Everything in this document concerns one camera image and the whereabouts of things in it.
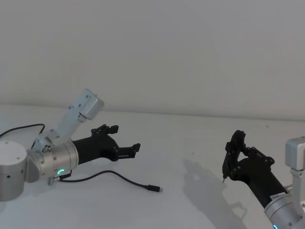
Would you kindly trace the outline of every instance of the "robotic arm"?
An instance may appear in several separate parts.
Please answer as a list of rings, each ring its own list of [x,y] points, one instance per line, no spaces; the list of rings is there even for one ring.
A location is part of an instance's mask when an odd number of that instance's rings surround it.
[[[294,176],[291,195],[271,172],[273,158],[265,156],[255,147],[246,147],[245,133],[237,130],[226,144],[223,164],[224,179],[244,182],[264,208],[274,229],[304,229],[305,182],[304,169],[305,138],[288,140],[286,164]],[[240,153],[247,158],[238,161]]]
[[[33,149],[26,150],[15,142],[0,141],[0,201],[9,201],[22,194],[24,182],[33,183],[43,178],[49,185],[77,165],[104,157],[111,161],[134,158],[140,144],[119,147],[109,136],[119,127],[102,125],[91,130],[91,136],[72,141],[78,126],[92,120],[104,102],[88,89],[69,107],[60,124],[39,134]]]

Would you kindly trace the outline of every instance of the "blue led light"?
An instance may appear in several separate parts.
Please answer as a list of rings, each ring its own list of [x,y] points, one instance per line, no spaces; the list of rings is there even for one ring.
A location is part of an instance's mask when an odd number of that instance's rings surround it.
[[[61,170],[59,170],[59,171],[57,172],[57,174],[60,175],[60,174],[63,173],[64,171],[65,171],[64,169],[61,169]]]

